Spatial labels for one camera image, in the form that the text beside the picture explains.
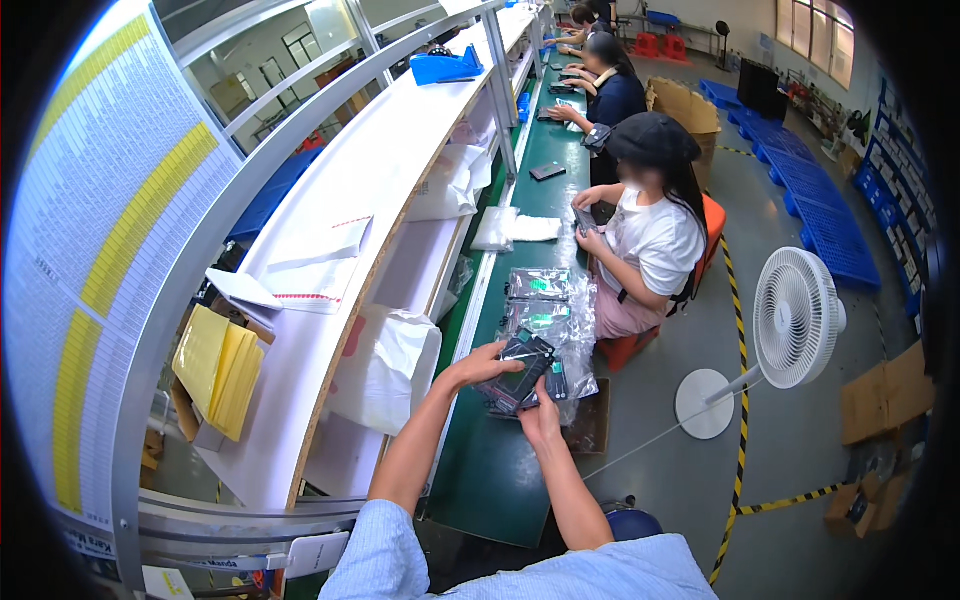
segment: pink pants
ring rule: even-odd
[[[594,306],[596,315],[596,336],[598,340],[625,338],[649,331],[666,319],[667,307],[654,312],[627,298],[621,304],[616,292],[599,275],[593,275],[597,285],[597,300]]]

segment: fan base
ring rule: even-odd
[[[693,416],[707,409],[704,400],[728,385],[727,377],[713,369],[700,369],[684,378],[674,407],[680,427],[687,434],[698,440],[711,440],[727,429],[733,420],[733,393],[713,404],[710,410]]]

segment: orange chair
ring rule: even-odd
[[[684,43],[684,39],[680,36],[663,36],[663,50],[661,54],[669,59],[686,62],[686,44]]]
[[[713,257],[720,247],[720,235],[723,234],[723,227],[727,224],[727,211],[707,194],[704,194],[704,213],[707,217],[707,251],[693,270],[695,285],[700,285],[700,279],[713,264]],[[607,366],[610,370],[618,372],[623,369],[627,361],[639,354],[658,336],[660,336],[659,325],[637,335],[615,340],[600,340],[597,342],[597,349],[607,357]]]
[[[660,55],[657,49],[657,36],[653,34],[636,34],[634,54],[647,59],[655,59]]]

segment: black cap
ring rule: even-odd
[[[607,140],[614,157],[639,166],[669,169],[700,157],[700,145],[684,126],[662,112],[642,112],[614,127]]]

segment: blue chair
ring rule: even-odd
[[[601,507],[604,505],[619,507],[606,512],[614,541],[639,540],[663,533],[660,522],[650,513],[634,508],[635,504],[636,499],[633,496],[627,496],[626,503],[615,500],[600,503]]]

